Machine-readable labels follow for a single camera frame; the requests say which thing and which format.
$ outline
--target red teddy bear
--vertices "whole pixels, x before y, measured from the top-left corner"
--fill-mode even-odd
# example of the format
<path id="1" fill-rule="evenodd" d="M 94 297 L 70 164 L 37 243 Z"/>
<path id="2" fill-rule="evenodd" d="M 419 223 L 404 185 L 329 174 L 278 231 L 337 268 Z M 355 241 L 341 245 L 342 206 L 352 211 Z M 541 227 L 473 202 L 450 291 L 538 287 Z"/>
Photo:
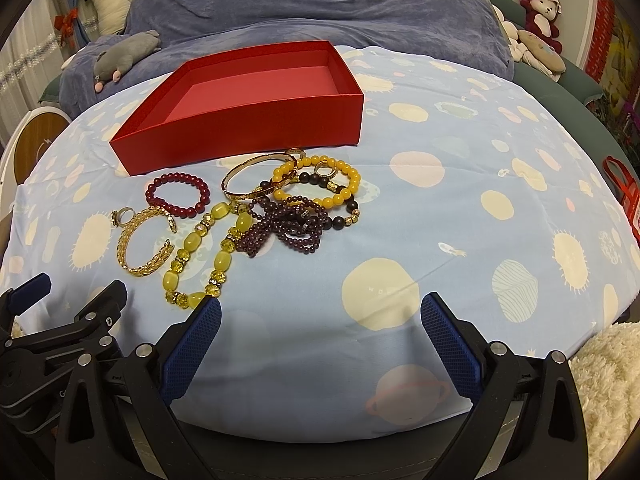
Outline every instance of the red teddy bear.
<path id="1" fill-rule="evenodd" d="M 562 43 L 554 40 L 560 35 L 560 31 L 554 25 L 562 12 L 560 2 L 558 0 L 520 0 L 520 5 L 527 9 L 525 29 L 560 54 Z"/>

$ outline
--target blue gripper pad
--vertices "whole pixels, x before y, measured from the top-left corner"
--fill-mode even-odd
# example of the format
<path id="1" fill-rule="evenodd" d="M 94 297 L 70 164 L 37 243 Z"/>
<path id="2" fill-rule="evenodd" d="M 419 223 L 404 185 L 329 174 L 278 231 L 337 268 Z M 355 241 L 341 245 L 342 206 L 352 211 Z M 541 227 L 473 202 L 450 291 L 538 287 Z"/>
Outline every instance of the blue gripper pad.
<path id="1" fill-rule="evenodd" d="M 220 302 L 210 298 L 164 362 L 160 396 L 167 406 L 186 393 L 221 322 Z"/>
<path id="2" fill-rule="evenodd" d="M 51 280 L 41 272 L 12 291 L 7 308 L 14 316 L 20 316 L 51 292 Z"/>
<path id="3" fill-rule="evenodd" d="M 422 300 L 420 318 L 458 394 L 475 404 L 482 396 L 480 363 L 432 294 Z"/>

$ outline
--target gold bead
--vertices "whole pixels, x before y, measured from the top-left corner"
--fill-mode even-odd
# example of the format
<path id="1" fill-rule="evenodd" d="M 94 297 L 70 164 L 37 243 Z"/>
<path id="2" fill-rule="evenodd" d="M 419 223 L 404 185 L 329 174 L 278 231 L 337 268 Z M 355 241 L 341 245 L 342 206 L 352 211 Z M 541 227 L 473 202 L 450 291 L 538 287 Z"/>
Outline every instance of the gold bead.
<path id="1" fill-rule="evenodd" d="M 191 308 L 196 308 L 204 298 L 204 292 L 192 292 L 189 295 L 188 303 Z"/>
<path id="2" fill-rule="evenodd" d="M 211 229 L 213 227 L 213 224 L 216 223 L 216 219 L 213 218 L 213 215 L 211 213 L 204 213 L 204 215 L 202 215 L 202 220 L 200 220 L 200 222 L 206 225 L 209 229 Z"/>
<path id="3" fill-rule="evenodd" d="M 175 299 L 178 297 L 178 292 L 175 290 L 168 290 L 164 294 L 164 298 L 167 300 L 167 303 L 175 304 Z"/>
<path id="4" fill-rule="evenodd" d="M 234 226 L 229 228 L 226 237 L 234 242 L 237 242 L 240 238 L 242 238 L 242 233 L 240 232 L 240 229 Z"/>
<path id="5" fill-rule="evenodd" d="M 211 273 L 211 279 L 212 280 L 216 280 L 218 283 L 225 283 L 226 282 L 226 274 L 224 272 L 222 272 L 221 270 L 214 270 Z"/>
<path id="6" fill-rule="evenodd" d="M 229 205 L 226 202 L 219 202 L 211 208 L 211 215 L 216 220 L 220 220 L 229 214 Z"/>
<path id="7" fill-rule="evenodd" d="M 220 248 L 222 248 L 222 250 L 226 251 L 227 253 L 232 253 L 236 250 L 235 244 L 228 238 L 225 238 L 220 242 Z"/>
<path id="8" fill-rule="evenodd" d="M 182 264 L 182 262 L 174 260 L 171 262 L 171 270 L 176 274 L 180 274 L 184 270 L 184 265 Z"/>
<path id="9" fill-rule="evenodd" d="M 236 220 L 236 227 L 240 229 L 240 232 L 246 232 L 251 224 L 254 223 L 254 219 L 249 213 L 240 213 L 238 215 L 238 220 Z"/>
<path id="10" fill-rule="evenodd" d="M 218 298 L 220 296 L 220 287 L 217 285 L 209 284 L 204 288 L 204 293 L 207 296 L 213 296 L 214 298 Z"/>
<path id="11" fill-rule="evenodd" d="M 178 274 L 172 270 L 168 270 L 162 277 L 162 288 L 164 290 L 175 290 L 178 287 Z"/>
<path id="12" fill-rule="evenodd" d="M 180 258 L 182 263 L 186 263 L 191 259 L 191 253 L 187 249 L 178 249 L 175 255 Z"/>
<path id="13" fill-rule="evenodd" d="M 189 297 L 184 292 L 181 292 L 180 294 L 178 294 L 178 297 L 175 299 L 175 303 L 180 308 L 187 308 L 189 306 Z"/>
<path id="14" fill-rule="evenodd" d="M 218 251 L 213 260 L 213 268 L 225 271 L 231 266 L 231 254 L 226 251 Z"/>
<path id="15" fill-rule="evenodd" d="M 202 238 L 197 233 L 189 233 L 187 237 L 184 239 L 184 248 L 187 249 L 190 253 L 193 253 L 200 244 L 202 243 Z"/>
<path id="16" fill-rule="evenodd" d="M 193 231 L 199 234 L 201 237 L 206 236 L 209 232 L 209 229 L 202 222 L 196 224 L 196 227 L 193 228 Z"/>

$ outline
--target red bag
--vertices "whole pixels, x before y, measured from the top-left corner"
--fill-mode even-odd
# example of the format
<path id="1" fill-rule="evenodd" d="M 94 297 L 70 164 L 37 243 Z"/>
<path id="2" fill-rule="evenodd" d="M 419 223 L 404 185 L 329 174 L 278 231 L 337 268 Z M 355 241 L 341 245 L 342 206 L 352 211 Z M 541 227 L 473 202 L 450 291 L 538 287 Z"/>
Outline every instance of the red bag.
<path id="1" fill-rule="evenodd" d="M 625 178 L 624 182 L 622 182 L 618 176 L 611 171 L 609 164 L 614 164 L 618 167 Z M 631 224 L 631 230 L 634 232 L 636 240 L 640 242 L 640 207 L 638 207 L 638 201 L 640 201 L 640 190 L 638 189 L 638 183 L 631 176 L 631 173 L 629 173 L 626 166 L 611 155 L 604 159 L 603 166 L 604 171 L 609 175 L 616 187 L 622 192 L 622 199 L 620 200 L 622 209 L 625 210 L 626 218 Z"/>

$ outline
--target oval yellow-green bead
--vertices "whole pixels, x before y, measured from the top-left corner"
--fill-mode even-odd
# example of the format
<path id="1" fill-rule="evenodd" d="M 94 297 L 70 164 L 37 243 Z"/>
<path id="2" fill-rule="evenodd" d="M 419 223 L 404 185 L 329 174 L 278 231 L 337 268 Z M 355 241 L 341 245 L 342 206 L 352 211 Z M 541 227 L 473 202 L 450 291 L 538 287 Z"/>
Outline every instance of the oval yellow-green bead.
<path id="1" fill-rule="evenodd" d="M 196 308 L 204 298 L 204 292 L 192 292 L 187 298 L 187 304 L 191 308 Z"/>
<path id="2" fill-rule="evenodd" d="M 193 253 L 199 246 L 202 241 L 202 238 L 198 233 L 189 233 L 187 237 L 184 239 L 184 248 L 187 249 L 190 253 Z"/>
<path id="3" fill-rule="evenodd" d="M 231 266 L 231 254 L 219 251 L 213 260 L 213 268 L 225 272 Z"/>
<path id="4" fill-rule="evenodd" d="M 175 272 L 168 270 L 162 277 L 162 287 L 164 290 L 175 290 L 178 288 L 178 280 L 178 275 Z"/>
<path id="5" fill-rule="evenodd" d="M 229 214 L 229 206 L 226 202 L 219 202 L 211 208 L 211 215 L 216 220 L 220 220 Z"/>
<path id="6" fill-rule="evenodd" d="M 251 215 L 249 215 L 249 213 L 240 213 L 238 215 L 238 220 L 236 220 L 236 227 L 240 229 L 241 233 L 244 233 L 249 229 L 249 227 L 251 227 L 252 223 L 254 223 L 254 219 L 251 218 Z"/>

